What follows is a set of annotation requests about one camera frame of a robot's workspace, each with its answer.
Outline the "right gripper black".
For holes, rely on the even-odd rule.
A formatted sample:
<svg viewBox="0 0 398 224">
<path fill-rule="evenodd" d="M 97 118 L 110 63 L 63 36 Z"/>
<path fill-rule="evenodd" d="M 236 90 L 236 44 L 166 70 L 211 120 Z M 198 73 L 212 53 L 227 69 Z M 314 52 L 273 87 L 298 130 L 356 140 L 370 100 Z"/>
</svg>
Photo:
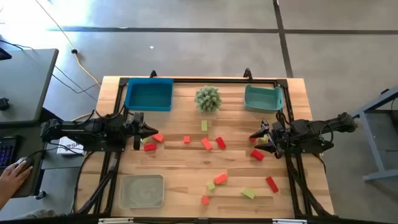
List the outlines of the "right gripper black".
<svg viewBox="0 0 398 224">
<path fill-rule="evenodd" d="M 276 121 L 272 124 L 272 128 L 267 120 L 263 120 L 260 130 L 250 135 L 250 138 L 263 138 L 267 135 L 269 142 L 260 144 L 259 149 L 272 153 L 280 159 L 290 147 L 290 131 L 286 128 L 285 120 Z"/>
</svg>

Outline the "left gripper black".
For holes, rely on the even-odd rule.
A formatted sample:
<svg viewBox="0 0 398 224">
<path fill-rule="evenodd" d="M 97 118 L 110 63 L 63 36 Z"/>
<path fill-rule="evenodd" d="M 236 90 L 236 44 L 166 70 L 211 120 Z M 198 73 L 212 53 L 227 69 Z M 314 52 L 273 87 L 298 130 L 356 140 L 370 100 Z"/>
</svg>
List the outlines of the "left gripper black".
<svg viewBox="0 0 398 224">
<path fill-rule="evenodd" d="M 150 127 L 148 124 L 143 124 L 144 113 L 134 113 L 130 118 L 126 117 L 124 122 L 124 137 L 126 139 L 132 139 L 132 148 L 138 151 L 141 147 L 141 139 L 151 138 L 156 135 L 159 131 L 155 128 Z M 142 136 L 142 125 L 143 133 L 154 133 Z"/>
</svg>

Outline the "person's forearm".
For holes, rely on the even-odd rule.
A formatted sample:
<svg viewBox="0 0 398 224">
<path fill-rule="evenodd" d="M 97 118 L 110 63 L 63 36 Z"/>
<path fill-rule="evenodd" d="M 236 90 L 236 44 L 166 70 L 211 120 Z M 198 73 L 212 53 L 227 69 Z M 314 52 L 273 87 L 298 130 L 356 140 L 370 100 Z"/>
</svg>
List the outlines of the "person's forearm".
<svg viewBox="0 0 398 224">
<path fill-rule="evenodd" d="M 2 209 L 5 204 L 7 204 L 7 202 L 11 199 L 13 193 L 4 191 L 4 192 L 0 192 L 0 209 Z"/>
</svg>

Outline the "blue rectangular bin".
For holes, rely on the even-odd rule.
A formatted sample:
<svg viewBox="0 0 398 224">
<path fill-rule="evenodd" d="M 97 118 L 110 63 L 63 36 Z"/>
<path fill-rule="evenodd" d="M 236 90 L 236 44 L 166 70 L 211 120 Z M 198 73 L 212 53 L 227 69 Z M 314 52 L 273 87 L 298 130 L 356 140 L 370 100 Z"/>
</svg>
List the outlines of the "blue rectangular bin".
<svg viewBox="0 0 398 224">
<path fill-rule="evenodd" d="M 170 111 L 174 94 L 172 78 L 130 78 L 124 105 L 134 111 Z"/>
</svg>

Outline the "teal plastic bin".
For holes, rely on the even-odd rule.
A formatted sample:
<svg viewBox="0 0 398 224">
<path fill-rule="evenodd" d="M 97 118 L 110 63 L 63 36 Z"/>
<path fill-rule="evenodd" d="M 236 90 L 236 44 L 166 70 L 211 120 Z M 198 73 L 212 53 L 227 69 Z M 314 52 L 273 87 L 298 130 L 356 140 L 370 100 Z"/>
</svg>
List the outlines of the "teal plastic bin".
<svg viewBox="0 0 398 224">
<path fill-rule="evenodd" d="M 276 113 L 283 107 L 283 91 L 279 87 L 270 89 L 246 85 L 244 107 L 261 113 Z"/>
</svg>

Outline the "clear plastic tray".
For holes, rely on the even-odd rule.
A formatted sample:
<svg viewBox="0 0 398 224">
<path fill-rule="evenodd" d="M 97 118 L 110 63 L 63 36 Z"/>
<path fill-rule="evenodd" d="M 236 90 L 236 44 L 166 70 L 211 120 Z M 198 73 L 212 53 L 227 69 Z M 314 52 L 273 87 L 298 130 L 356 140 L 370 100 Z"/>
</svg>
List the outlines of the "clear plastic tray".
<svg viewBox="0 0 398 224">
<path fill-rule="evenodd" d="M 121 181 L 119 207 L 159 208 L 164 202 L 164 188 L 162 175 L 127 175 Z"/>
</svg>

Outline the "small potted green plant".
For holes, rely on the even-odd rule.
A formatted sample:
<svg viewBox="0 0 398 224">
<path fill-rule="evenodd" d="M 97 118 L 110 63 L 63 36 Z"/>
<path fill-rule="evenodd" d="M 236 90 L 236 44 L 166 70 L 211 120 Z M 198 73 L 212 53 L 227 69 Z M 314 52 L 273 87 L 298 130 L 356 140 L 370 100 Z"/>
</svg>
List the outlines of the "small potted green plant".
<svg viewBox="0 0 398 224">
<path fill-rule="evenodd" d="M 194 100 L 200 113 L 213 113 L 221 106 L 221 95 L 216 86 L 205 85 L 197 90 Z"/>
</svg>

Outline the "white printed box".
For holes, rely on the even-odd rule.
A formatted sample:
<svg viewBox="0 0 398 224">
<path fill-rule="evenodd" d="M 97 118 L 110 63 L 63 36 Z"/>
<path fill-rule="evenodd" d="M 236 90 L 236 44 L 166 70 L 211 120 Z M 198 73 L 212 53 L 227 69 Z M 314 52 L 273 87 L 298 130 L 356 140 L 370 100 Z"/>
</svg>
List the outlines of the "white printed box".
<svg viewBox="0 0 398 224">
<path fill-rule="evenodd" d="M 58 155 L 61 156 L 72 156 L 77 154 L 84 155 L 84 150 L 83 150 L 84 147 L 81 144 L 78 144 L 77 142 L 72 141 L 67 137 L 60 138 L 58 144 L 60 145 L 57 149 Z"/>
</svg>

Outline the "black rig crossbeam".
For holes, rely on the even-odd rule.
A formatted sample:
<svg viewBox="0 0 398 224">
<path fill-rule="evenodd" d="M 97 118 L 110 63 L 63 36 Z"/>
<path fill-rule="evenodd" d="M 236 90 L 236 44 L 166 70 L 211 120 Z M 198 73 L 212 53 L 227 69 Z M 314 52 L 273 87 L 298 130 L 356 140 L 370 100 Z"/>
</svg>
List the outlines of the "black rig crossbeam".
<svg viewBox="0 0 398 224">
<path fill-rule="evenodd" d="M 49 218 L 25 218 L 3 220 L 0 224 L 98 224 L 104 215 L 62 215 Z M 133 218 L 130 224 L 272 224 L 272 219 L 278 218 L 154 218 L 154 217 L 118 217 Z M 308 224 L 392 224 L 364 220 L 353 220 L 338 217 L 299 217 L 298 220 L 306 220 Z"/>
</svg>

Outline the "dark grey keyboard desk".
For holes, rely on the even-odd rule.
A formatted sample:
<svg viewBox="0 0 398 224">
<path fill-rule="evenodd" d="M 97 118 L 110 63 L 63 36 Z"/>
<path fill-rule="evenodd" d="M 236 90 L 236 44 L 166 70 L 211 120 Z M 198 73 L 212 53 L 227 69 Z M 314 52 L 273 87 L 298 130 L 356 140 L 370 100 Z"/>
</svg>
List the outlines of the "dark grey keyboard desk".
<svg viewBox="0 0 398 224">
<path fill-rule="evenodd" d="M 29 177 L 22 184 L 20 189 L 12 196 L 13 198 L 38 196 L 44 176 L 42 161 L 43 150 L 46 144 L 40 138 L 40 125 L 30 127 L 6 127 L 0 128 L 0 136 L 17 136 L 17 149 L 14 154 L 15 163 L 21 157 L 30 157 L 34 160 L 32 171 Z"/>
</svg>

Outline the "black computer mouse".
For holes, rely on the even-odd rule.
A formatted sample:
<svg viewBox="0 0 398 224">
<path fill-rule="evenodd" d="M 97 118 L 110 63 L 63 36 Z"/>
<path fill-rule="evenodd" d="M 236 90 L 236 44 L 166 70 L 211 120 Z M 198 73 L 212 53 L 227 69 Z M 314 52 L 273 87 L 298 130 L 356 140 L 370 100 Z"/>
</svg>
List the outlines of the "black computer mouse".
<svg viewBox="0 0 398 224">
<path fill-rule="evenodd" d="M 21 172 L 25 171 L 26 169 L 28 169 L 29 167 L 34 165 L 34 160 L 31 159 L 30 157 L 21 157 L 16 161 L 16 164 L 19 165 L 23 162 L 24 162 L 24 166 L 21 169 Z"/>
</svg>

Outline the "person's hand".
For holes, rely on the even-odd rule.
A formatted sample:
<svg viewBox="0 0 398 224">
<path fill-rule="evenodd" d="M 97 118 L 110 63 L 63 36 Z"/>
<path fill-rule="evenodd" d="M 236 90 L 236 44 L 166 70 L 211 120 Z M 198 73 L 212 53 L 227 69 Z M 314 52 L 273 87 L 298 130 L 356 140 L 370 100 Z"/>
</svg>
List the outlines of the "person's hand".
<svg viewBox="0 0 398 224">
<path fill-rule="evenodd" d="M 5 168 L 4 172 L 0 175 L 0 192 L 7 191 L 14 195 L 20 189 L 32 170 L 31 166 L 21 172 L 23 166 L 24 162 L 19 165 L 13 163 Z"/>
</svg>

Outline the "black backlit keyboard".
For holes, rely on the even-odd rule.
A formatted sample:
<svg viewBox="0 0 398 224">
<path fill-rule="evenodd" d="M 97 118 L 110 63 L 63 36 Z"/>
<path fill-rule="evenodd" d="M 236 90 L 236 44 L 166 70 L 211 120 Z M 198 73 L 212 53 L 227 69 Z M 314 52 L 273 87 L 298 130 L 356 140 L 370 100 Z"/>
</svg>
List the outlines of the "black backlit keyboard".
<svg viewBox="0 0 398 224">
<path fill-rule="evenodd" d="M 17 136 L 0 136 L 0 170 L 14 162 L 17 140 Z"/>
</svg>

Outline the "silver bracket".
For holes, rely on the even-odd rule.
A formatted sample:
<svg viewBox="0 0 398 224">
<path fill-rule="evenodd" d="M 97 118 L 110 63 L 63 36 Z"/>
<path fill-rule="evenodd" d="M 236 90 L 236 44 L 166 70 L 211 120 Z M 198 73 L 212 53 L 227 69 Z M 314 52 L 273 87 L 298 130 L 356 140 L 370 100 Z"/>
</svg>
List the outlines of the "silver bracket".
<svg viewBox="0 0 398 224">
<path fill-rule="evenodd" d="M 308 224 L 306 220 L 298 219 L 272 219 L 272 224 Z"/>
<path fill-rule="evenodd" d="M 134 223 L 133 218 L 100 218 L 98 224 L 130 224 Z"/>
</svg>

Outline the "blue-grey table leg frame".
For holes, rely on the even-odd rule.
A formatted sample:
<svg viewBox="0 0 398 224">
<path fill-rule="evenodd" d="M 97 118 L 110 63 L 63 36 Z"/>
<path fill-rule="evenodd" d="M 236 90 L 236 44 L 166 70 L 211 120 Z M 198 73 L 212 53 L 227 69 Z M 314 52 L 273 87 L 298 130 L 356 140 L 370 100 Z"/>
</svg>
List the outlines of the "blue-grey table leg frame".
<svg viewBox="0 0 398 224">
<path fill-rule="evenodd" d="M 398 110 L 380 109 L 386 103 L 398 103 L 398 86 L 386 89 L 380 95 L 357 110 L 349 112 L 353 119 L 360 119 L 366 139 L 378 168 L 377 172 L 363 177 L 368 182 L 377 179 L 398 177 L 398 168 L 386 167 L 388 153 L 398 153 Z"/>
</svg>

